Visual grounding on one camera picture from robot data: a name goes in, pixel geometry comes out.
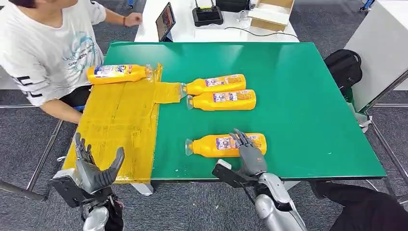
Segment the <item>cardboard box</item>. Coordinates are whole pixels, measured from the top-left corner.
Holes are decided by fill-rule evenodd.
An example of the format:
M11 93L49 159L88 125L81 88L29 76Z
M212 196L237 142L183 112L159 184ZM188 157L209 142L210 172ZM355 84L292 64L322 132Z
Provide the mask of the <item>cardboard box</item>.
M289 24L294 0L259 0L249 13L251 26L284 31Z

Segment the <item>tablet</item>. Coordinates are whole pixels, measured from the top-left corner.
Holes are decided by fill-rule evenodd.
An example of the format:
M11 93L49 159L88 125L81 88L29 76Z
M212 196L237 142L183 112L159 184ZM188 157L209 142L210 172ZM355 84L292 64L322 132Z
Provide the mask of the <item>tablet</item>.
M174 24L176 24L176 20L169 2L156 20L159 42L163 42L166 39L167 34L170 32L171 28L173 28Z

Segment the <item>person's arm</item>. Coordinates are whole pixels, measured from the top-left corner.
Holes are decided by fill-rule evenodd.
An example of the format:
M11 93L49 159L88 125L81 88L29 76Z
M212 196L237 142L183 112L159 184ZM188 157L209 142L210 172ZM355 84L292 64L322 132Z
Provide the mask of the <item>person's arm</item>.
M141 13L131 13L129 14L129 16L124 17L107 8L105 8L105 10L106 10L105 22L124 26L136 26L142 23Z
M57 99L45 102L40 108L55 118L74 124L78 124L82 116L82 113Z
M35 56L14 44L0 48L0 65L31 104L58 119L79 123L82 114L55 98L55 88Z
M108 22L116 25L136 26L142 22L142 15L140 13L131 13L124 17L107 8L104 8L96 1L83 0L88 11L89 18L92 25L100 22Z

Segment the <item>green table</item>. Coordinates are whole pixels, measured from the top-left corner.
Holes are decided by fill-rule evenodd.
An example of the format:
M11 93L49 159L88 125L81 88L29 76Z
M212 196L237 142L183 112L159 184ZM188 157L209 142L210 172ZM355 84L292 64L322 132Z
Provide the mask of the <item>green table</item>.
M256 92L251 111L160 105L152 180L212 180L217 158L186 156L187 138L238 128L263 133L268 171L283 180L385 177L313 43L111 44L105 64L163 64L163 82L242 73ZM238 158L226 161L236 169Z

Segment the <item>yellow plastic bottle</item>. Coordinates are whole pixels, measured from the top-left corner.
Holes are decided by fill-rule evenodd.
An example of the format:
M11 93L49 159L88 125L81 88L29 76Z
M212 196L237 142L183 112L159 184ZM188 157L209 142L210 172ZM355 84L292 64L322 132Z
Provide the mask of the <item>yellow plastic bottle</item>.
M267 140L261 133L246 133L255 146L261 150L262 155L267 152ZM200 154L204 157L239 157L235 140L230 135L208 135L199 140L186 140L186 155Z
M187 96L187 108L204 111L252 110L256 105L254 90L234 90L229 92L205 92L198 96Z
M150 68L150 65L105 65L91 66L87 70L87 76L89 82L92 84L105 84L138 81L144 77L150 78L151 72L152 69Z
M235 74L216 78L198 78L189 84L182 84L182 97L186 95L201 95L204 92L220 92L230 90L244 90L246 88L245 76Z

